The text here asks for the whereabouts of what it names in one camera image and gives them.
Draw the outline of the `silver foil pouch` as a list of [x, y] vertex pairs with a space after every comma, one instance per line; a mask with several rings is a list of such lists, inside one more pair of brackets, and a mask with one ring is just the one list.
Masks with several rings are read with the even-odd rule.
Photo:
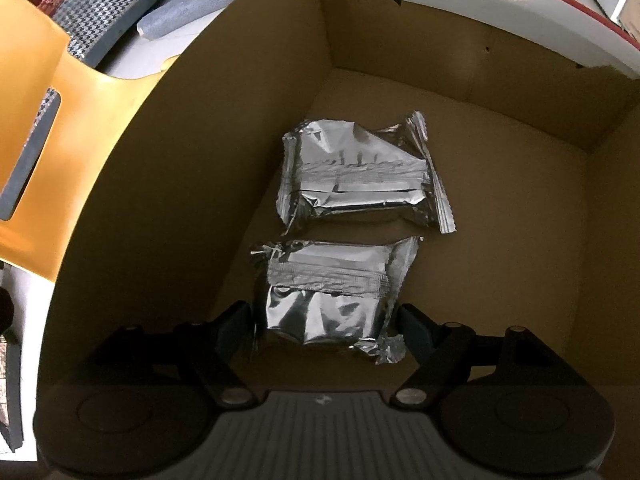
[[312, 220], [387, 211], [442, 234], [456, 232], [427, 141], [418, 110], [374, 131], [336, 119], [297, 125], [282, 138], [276, 207], [284, 232], [301, 231]]
[[400, 362], [407, 346], [390, 322], [421, 242], [287, 240], [254, 248], [265, 328], [306, 346], [347, 344], [378, 364]]

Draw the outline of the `red cardboard shoe box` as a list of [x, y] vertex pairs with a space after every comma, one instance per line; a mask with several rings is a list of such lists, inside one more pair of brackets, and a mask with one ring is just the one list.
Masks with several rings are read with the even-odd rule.
[[130, 122], [34, 429], [78, 479], [595, 479], [639, 76], [418, 0], [236, 0]]

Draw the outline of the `yellow plastic chair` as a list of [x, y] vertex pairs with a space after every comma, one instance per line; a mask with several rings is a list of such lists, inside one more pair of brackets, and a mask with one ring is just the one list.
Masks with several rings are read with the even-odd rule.
[[1, 259], [53, 282], [96, 179], [163, 77], [107, 76], [28, 0], [1, 0]]

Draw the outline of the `houndstooth sofa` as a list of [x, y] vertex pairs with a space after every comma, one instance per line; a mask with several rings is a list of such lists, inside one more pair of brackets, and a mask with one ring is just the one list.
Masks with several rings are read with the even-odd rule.
[[95, 68], [158, 0], [64, 0], [53, 21], [70, 37], [67, 52]]

